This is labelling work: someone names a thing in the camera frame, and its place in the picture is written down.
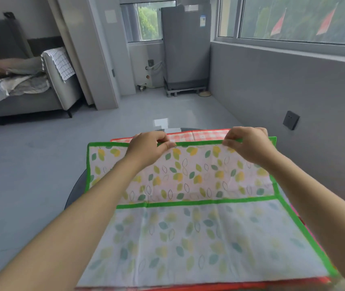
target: window frame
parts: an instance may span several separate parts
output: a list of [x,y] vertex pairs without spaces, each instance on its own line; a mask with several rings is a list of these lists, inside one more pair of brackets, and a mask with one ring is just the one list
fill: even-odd
[[219,25],[220,25],[220,18],[221,18],[221,0],[217,0],[216,26],[214,27],[215,41],[240,44],[240,45],[246,45],[246,46],[274,48],[278,50],[291,50],[291,51],[309,52],[309,53],[316,53],[316,54],[323,54],[323,55],[334,55],[334,56],[345,57],[345,44],[241,38],[240,33],[241,33],[242,20],[243,20],[244,2],[245,0],[238,0],[236,21],[235,21],[235,33],[234,33],[234,36],[231,38],[231,37],[219,36]]
[[[176,4],[177,4],[176,0],[162,0],[162,1],[150,1],[150,2],[122,3],[122,4],[134,4],[135,5],[135,7],[136,7],[136,20],[137,20],[137,24],[138,24],[139,34],[140,34],[140,37],[141,37],[141,41],[132,41],[132,42],[127,42],[127,43],[128,44],[137,43],[139,45],[141,45],[141,44],[161,43],[163,41],[163,32],[162,32],[161,28],[160,28],[160,35],[161,35],[160,39],[155,39],[155,40],[144,40],[143,39],[143,35],[141,33],[141,27],[140,27],[138,4],[142,4],[142,3],[161,3],[161,2],[171,2],[171,1],[175,2],[175,7],[176,7]],[[159,26],[162,26],[162,20],[161,19],[160,20],[158,19],[158,30],[159,30]]]

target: label sticker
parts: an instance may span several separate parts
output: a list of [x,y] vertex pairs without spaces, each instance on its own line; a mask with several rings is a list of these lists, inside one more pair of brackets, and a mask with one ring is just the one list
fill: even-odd
[[204,27],[206,24],[206,16],[205,15],[201,15],[201,17],[199,18],[199,26],[200,27]]

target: wall socket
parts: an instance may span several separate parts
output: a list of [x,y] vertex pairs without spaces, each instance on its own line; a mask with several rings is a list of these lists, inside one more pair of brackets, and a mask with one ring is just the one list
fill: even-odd
[[286,117],[284,117],[283,124],[293,131],[298,123],[299,117],[299,115],[289,110],[286,113]]

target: round table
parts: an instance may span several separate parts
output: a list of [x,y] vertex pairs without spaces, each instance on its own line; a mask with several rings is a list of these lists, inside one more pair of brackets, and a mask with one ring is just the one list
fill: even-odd
[[[181,132],[198,131],[198,130],[200,129],[181,128]],[[65,209],[68,208],[74,201],[76,201],[84,193],[85,188],[86,188],[86,174],[87,174],[87,171],[84,170],[82,175],[79,177],[78,181],[75,183],[73,190],[70,192],[70,195],[67,199]]]

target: gray floor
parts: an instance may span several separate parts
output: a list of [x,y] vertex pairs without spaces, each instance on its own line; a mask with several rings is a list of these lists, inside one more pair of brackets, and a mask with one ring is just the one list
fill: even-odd
[[215,98],[184,94],[167,98],[163,89],[126,96],[120,108],[74,113],[0,126],[0,269],[64,208],[86,167],[91,141],[131,137],[156,129],[218,129],[239,125]]

